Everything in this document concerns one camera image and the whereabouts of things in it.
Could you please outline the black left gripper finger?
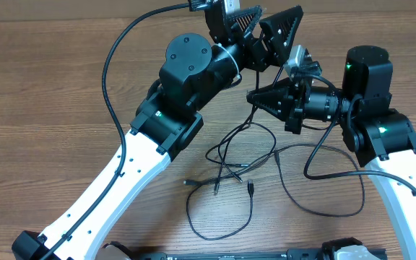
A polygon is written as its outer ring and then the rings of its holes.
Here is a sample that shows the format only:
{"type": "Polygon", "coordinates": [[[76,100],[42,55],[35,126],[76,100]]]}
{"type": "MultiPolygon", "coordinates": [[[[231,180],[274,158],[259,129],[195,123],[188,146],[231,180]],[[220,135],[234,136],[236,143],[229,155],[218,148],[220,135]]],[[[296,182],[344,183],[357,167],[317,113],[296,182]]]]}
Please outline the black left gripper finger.
{"type": "Polygon", "coordinates": [[[302,17],[303,9],[297,5],[259,21],[268,65],[282,66],[289,59],[302,17]]]}
{"type": "Polygon", "coordinates": [[[227,15],[227,24],[234,38],[252,33],[263,14],[261,6],[234,11],[227,15]]]}

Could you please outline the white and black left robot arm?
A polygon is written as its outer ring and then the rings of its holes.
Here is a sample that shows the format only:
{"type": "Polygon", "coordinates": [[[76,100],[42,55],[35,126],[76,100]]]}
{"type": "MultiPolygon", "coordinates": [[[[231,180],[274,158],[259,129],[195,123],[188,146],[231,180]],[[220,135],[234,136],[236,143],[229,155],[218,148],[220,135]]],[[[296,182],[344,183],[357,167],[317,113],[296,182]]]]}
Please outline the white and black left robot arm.
{"type": "Polygon", "coordinates": [[[139,192],[187,148],[203,127],[201,109],[235,86],[243,69],[282,66],[303,16],[300,6],[263,17],[262,8],[227,1],[190,1],[204,11],[209,36],[175,37],[157,80],[136,111],[113,159],[75,203],[42,232],[22,232],[17,259],[93,259],[139,192]]]}

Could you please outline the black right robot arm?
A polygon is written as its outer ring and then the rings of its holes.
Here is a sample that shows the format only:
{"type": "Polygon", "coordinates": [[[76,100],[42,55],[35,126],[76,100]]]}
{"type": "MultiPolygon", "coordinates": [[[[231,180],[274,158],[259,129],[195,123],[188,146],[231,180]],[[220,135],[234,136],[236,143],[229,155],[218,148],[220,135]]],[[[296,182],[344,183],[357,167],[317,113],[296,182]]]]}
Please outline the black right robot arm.
{"type": "Polygon", "coordinates": [[[402,255],[416,259],[416,132],[404,114],[391,108],[393,65],[388,52],[360,45],[347,52],[342,87],[320,75],[318,63],[292,68],[287,79],[248,93],[247,101],[285,122],[299,134],[303,121],[328,121],[342,128],[343,142],[354,152],[380,194],[402,255]]]}

